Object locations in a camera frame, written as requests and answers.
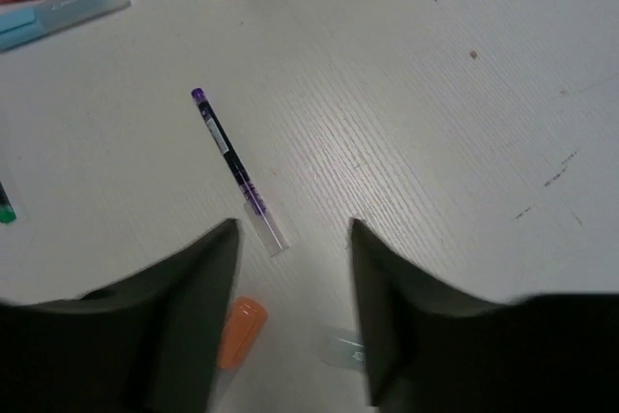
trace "orange cap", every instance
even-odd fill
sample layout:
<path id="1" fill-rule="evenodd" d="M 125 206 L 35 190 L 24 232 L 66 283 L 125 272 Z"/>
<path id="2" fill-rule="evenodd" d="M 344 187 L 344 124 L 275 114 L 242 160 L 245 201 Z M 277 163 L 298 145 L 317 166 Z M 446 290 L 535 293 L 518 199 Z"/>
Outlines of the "orange cap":
<path id="1" fill-rule="evenodd" d="M 268 317 L 269 313 L 255 300 L 239 297 L 232 304 L 223 328 L 217 366 L 222 369 L 241 366 Z"/>

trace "tabletop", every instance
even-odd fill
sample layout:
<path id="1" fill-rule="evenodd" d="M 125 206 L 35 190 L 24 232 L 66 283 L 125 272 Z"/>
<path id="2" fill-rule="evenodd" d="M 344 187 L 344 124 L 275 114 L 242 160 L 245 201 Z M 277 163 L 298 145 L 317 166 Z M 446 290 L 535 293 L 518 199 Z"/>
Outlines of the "tabletop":
<path id="1" fill-rule="evenodd" d="M 11 6 L 0 6 L 2 12 Z M 348 219 L 493 301 L 619 288 L 619 0 L 133 0 L 0 55 L 0 297 L 73 297 L 227 217 L 270 319 L 218 411 L 359 412 Z M 290 249 L 269 256 L 203 87 Z"/>

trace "highlighter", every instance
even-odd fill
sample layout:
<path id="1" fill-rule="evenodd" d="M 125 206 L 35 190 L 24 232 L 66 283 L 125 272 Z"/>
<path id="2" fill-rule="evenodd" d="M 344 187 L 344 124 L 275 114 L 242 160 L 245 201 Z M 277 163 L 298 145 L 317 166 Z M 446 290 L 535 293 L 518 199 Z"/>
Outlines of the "highlighter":
<path id="1" fill-rule="evenodd" d="M 0 50 L 35 41 L 130 4 L 131 0 L 46 0 L 8 12 L 0 15 Z"/>

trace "purple pen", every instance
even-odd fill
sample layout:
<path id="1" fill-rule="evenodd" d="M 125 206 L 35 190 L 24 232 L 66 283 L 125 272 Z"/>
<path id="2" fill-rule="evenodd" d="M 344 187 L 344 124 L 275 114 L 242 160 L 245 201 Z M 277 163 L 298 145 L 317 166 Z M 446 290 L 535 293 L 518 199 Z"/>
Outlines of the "purple pen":
<path id="1" fill-rule="evenodd" d="M 221 155 L 225 159 L 228 168 L 230 168 L 236 184 L 241 189 L 241 192 L 247 201 L 245 204 L 246 211 L 248 212 L 251 223 L 262 239 L 265 247 L 271 256 L 287 249 L 287 245 L 285 244 L 280 230 L 277 228 L 271 216 L 271 212 L 267 210 L 264 201 L 253 185 L 248 172 L 241 163 L 241 159 L 239 159 L 239 156 L 234 150 L 230 139 L 223 130 L 219 118 L 215 114 L 215 111 L 213 111 L 209 101 L 206 99 L 204 91 L 200 88 L 193 89 L 192 97 L 200 110 L 200 114 L 202 115 L 204 123 L 206 123 L 206 127 L 209 129 L 211 136 L 215 139 L 217 146 L 220 148 Z"/>

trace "green pen tip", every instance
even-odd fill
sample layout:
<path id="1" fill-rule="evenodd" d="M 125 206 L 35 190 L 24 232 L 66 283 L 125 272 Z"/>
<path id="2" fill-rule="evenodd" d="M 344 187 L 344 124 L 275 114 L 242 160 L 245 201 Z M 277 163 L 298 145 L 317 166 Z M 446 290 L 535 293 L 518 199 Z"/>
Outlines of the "green pen tip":
<path id="1" fill-rule="evenodd" d="M 8 224 L 17 219 L 13 208 L 11 207 L 0 207 L 0 222 L 3 224 Z"/>

